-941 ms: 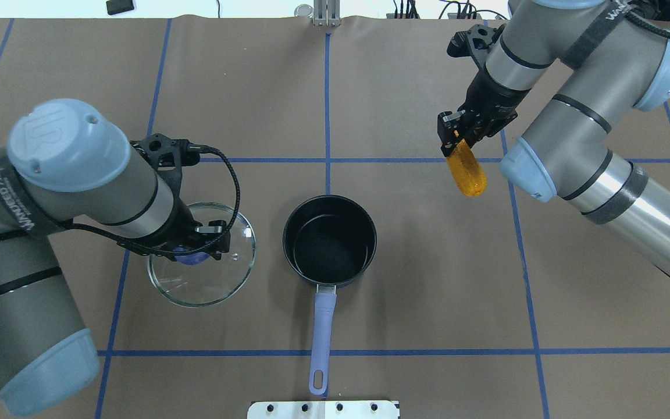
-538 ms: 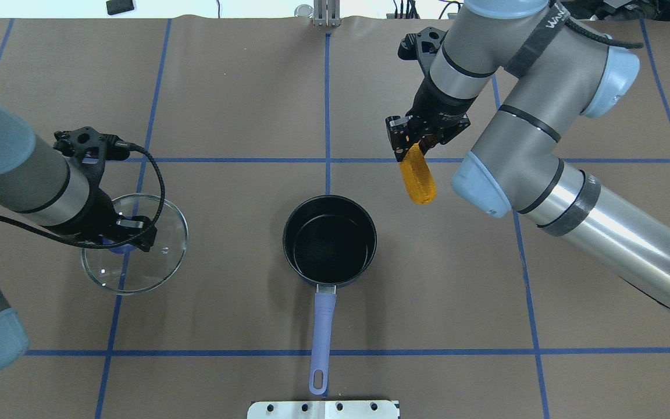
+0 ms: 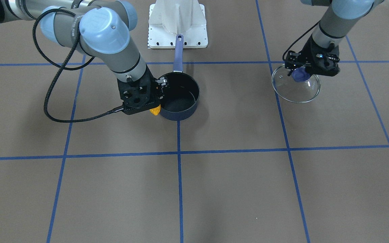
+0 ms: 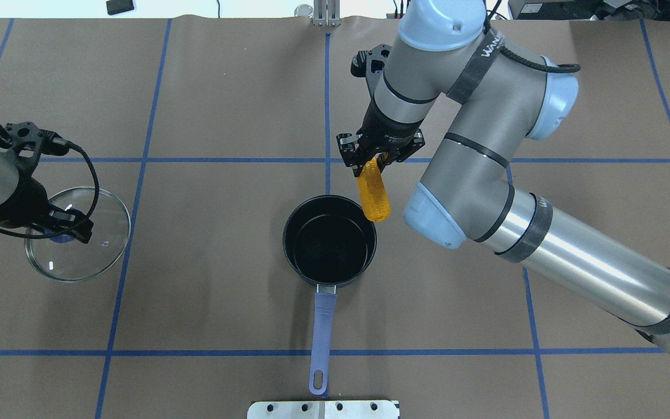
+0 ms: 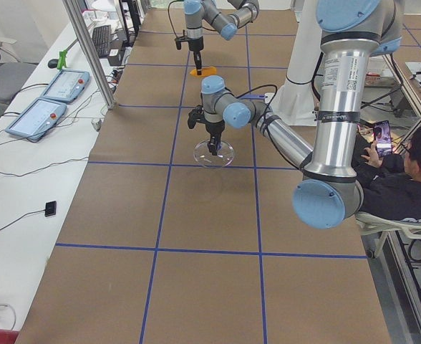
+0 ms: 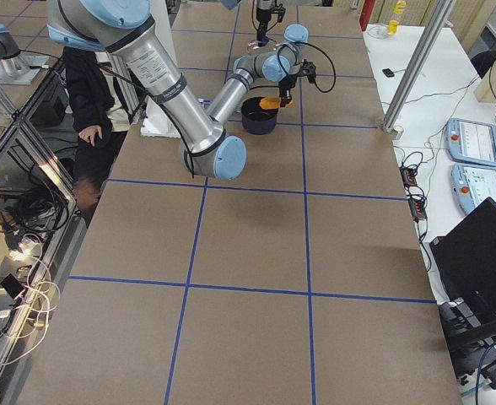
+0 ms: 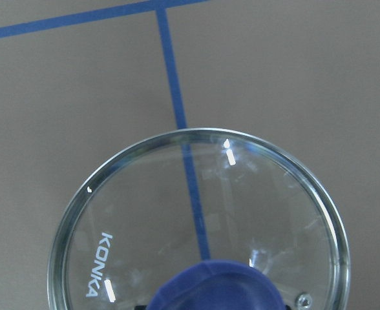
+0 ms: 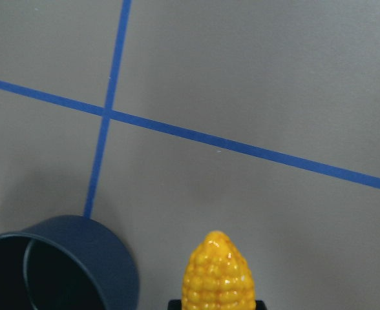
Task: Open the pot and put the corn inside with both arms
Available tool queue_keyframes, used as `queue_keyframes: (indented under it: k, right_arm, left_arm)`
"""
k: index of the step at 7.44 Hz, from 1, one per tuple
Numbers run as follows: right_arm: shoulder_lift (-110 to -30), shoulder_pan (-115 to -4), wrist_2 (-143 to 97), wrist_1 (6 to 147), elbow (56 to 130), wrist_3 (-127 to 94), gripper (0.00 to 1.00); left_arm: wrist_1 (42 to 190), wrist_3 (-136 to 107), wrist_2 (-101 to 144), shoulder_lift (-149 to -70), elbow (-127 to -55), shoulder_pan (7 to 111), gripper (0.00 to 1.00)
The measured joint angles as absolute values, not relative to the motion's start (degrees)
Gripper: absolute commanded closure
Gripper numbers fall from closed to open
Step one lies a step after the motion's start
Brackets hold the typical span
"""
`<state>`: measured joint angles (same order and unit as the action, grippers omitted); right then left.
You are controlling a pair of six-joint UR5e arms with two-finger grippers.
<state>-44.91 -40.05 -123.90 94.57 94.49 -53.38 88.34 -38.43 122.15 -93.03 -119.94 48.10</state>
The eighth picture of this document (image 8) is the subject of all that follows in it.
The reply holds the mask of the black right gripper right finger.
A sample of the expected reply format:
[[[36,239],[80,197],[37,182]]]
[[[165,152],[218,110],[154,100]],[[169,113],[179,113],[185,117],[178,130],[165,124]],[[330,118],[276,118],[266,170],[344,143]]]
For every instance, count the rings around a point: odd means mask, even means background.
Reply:
[[[262,300],[255,301],[255,309],[256,310],[266,310],[266,305]]]

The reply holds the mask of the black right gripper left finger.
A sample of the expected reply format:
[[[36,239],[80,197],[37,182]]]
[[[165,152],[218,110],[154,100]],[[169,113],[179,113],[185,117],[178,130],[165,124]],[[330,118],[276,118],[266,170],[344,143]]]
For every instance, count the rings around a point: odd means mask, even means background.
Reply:
[[[168,301],[167,310],[182,310],[182,301],[180,299]]]

